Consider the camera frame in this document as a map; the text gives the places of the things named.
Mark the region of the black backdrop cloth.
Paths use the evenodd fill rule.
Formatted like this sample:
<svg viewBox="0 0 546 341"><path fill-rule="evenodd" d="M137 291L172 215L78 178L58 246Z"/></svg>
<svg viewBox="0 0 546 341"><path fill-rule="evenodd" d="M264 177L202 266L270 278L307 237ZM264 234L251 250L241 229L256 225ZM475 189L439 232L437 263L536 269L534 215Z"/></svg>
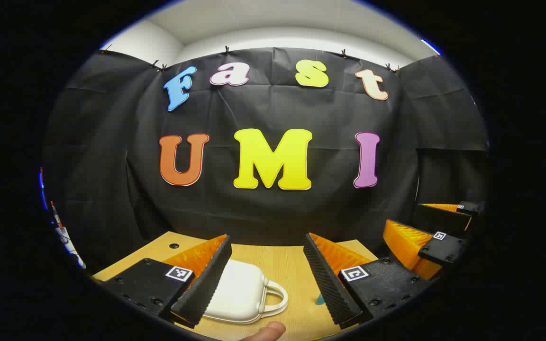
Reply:
<svg viewBox="0 0 546 341"><path fill-rule="evenodd" d="M305 129L311 187L237 188L240 143ZM375 250L417 203L485 198L487 132L462 77L432 56L390 72L303 48L210 54L165 71L97 53L55 103L45 192L97 273L165 232L267 246L316 233Z"/></svg>

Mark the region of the white and red object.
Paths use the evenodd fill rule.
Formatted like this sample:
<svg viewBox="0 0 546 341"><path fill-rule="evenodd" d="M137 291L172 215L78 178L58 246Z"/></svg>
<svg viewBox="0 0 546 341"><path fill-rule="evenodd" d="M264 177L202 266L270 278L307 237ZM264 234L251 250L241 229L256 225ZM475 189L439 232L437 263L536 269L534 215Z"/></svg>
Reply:
<svg viewBox="0 0 546 341"><path fill-rule="evenodd" d="M59 217L58 211L54 203L47 200L44 188L43 168L39 168L38 182L43 208L44 211L47 213L50 225L54 229L56 235L58 235L58 239L62 243L65 250L67 250L67 252L70 254L70 257L78 264L81 269L86 269L86 265L78 254L76 248L74 247L69 235L69 230L67 229L67 227L64 226L63 222L61 221L61 218Z"/></svg>

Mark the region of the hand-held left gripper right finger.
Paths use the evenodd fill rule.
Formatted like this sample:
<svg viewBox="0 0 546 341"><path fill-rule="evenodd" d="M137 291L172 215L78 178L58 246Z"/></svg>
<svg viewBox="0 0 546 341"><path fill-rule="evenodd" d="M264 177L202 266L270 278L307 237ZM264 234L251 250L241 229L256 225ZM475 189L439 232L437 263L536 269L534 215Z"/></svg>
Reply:
<svg viewBox="0 0 546 341"><path fill-rule="evenodd" d="M303 252L327 309L341 329L385 319L433 285L394 257L368 262L355 252L307 233Z"/></svg>

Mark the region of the row of black cloth clips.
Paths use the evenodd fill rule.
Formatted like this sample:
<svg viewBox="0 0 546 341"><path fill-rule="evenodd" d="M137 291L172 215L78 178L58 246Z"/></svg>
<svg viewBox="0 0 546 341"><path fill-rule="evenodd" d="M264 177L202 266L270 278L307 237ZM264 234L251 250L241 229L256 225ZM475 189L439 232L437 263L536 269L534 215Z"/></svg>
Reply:
<svg viewBox="0 0 546 341"><path fill-rule="evenodd" d="M107 48L105 49L100 49L98 51L98 53L100 54L112 54L113 51L110 51L109 50L109 47L111 45L109 45ZM223 55L223 56L229 56L230 54L235 54L236 52L238 52L238 50L233 50L231 51L229 49L229 46L225 46L225 51L224 52L219 52L218 54L219 55ZM338 56L338 57L342 57L343 60L352 60L352 61L359 61L360 59L359 58L356 58L356 57L353 57L353 56L347 56L346 55L346 50L345 49L342 49L342 53L341 54L338 54L338 53L334 53L334 52L329 52L329 51L320 51L320 50L317 50L318 53L327 53L327 54L332 54L334 56ZM171 67L171 65L167 65L167 64L162 64L162 66L158 66L157 63L159 62L159 60L156 60L154 61L152 64L149 64L149 67L150 68L155 68L157 69L159 72L164 72L166 71L167 69L169 69ZM398 66L396 69L392 69L391 68L391 65L388 63L388 64L385 64L384 67L389 71L389 72L392 72L392 73L396 73L398 71L400 71L401 67Z"/></svg>

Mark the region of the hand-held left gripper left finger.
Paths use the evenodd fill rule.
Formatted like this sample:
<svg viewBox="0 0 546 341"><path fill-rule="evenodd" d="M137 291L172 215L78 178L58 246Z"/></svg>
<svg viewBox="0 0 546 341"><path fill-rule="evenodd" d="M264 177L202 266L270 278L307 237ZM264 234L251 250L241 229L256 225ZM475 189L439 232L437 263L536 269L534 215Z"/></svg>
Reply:
<svg viewBox="0 0 546 341"><path fill-rule="evenodd" d="M177 243L173 250L169 244ZM104 293L164 326L200 323L232 254L229 235L210 240L163 234L93 275Z"/></svg>

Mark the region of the white suitcase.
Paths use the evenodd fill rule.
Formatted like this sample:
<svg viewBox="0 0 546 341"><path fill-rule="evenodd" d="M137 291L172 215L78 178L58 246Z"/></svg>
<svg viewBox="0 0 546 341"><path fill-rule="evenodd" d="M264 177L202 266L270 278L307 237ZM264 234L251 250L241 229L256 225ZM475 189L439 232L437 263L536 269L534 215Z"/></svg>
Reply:
<svg viewBox="0 0 546 341"><path fill-rule="evenodd" d="M228 260L203 317L225 323L252 324L280 314L289 295L255 265Z"/></svg>

